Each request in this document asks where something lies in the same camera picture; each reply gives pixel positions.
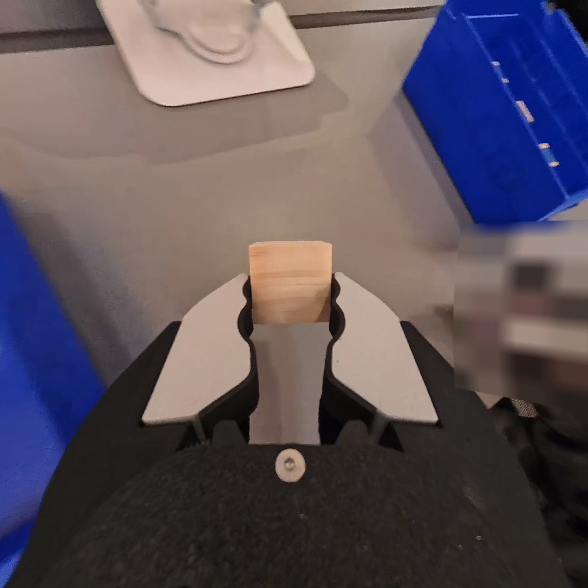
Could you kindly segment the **blue plastic bin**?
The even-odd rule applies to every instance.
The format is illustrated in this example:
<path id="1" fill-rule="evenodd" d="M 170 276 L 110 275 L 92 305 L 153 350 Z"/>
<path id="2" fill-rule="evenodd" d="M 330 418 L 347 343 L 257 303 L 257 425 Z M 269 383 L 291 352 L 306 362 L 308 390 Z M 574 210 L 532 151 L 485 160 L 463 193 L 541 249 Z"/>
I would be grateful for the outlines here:
<path id="1" fill-rule="evenodd" d="M 587 199 L 587 46 L 547 1 L 446 1 L 403 91 L 473 221 Z"/>
<path id="2" fill-rule="evenodd" d="M 1 194 L 1 587 L 104 385 Z"/>

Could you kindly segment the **person's legs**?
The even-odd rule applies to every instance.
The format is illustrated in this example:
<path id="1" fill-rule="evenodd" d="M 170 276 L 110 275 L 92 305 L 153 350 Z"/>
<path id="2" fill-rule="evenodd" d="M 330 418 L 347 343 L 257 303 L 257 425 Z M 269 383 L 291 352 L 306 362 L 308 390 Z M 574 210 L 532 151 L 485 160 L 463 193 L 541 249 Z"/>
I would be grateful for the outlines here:
<path id="1" fill-rule="evenodd" d="M 507 398 L 489 411 L 526 474 L 571 586 L 587 587 L 587 412 Z"/>

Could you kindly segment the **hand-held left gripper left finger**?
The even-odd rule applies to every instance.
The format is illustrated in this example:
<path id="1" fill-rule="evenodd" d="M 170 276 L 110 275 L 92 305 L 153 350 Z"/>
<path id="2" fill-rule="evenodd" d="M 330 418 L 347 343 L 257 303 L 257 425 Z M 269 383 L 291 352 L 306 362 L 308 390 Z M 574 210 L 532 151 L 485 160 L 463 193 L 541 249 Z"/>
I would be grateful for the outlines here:
<path id="1" fill-rule="evenodd" d="M 182 318 L 151 397 L 144 425 L 190 423 L 199 440 L 234 421 L 248 429 L 259 402 L 249 276 L 240 273 Z"/>

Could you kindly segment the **wood and white document stand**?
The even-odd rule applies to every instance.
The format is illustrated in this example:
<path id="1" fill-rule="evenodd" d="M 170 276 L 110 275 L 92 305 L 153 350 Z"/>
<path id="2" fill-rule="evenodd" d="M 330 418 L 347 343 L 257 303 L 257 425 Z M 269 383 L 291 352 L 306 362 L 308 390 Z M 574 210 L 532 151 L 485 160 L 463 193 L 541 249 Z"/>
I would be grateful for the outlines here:
<path id="1" fill-rule="evenodd" d="M 315 66 L 278 1 L 96 1 L 140 94 L 165 107 L 309 85 Z"/>

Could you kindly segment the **wooden cube with blue stripe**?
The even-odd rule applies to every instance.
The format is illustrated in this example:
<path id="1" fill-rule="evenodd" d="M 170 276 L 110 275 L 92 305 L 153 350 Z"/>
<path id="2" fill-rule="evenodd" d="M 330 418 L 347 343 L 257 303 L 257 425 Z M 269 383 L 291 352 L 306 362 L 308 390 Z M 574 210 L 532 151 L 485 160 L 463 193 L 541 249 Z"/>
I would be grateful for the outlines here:
<path id="1" fill-rule="evenodd" d="M 255 242 L 248 247 L 255 325 L 327 323 L 332 244 L 319 240 Z"/>

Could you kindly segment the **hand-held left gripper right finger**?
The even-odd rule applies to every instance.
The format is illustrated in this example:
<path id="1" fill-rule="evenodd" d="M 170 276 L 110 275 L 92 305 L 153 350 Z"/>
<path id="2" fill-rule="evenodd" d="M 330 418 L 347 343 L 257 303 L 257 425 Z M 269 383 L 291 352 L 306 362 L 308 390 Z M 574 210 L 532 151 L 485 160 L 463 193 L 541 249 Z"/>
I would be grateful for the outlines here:
<path id="1" fill-rule="evenodd" d="M 320 396 L 320 440 L 335 443 L 350 422 L 375 444 L 400 444 L 397 423 L 438 426 L 439 416 L 401 320 L 342 272 L 332 275 Z"/>

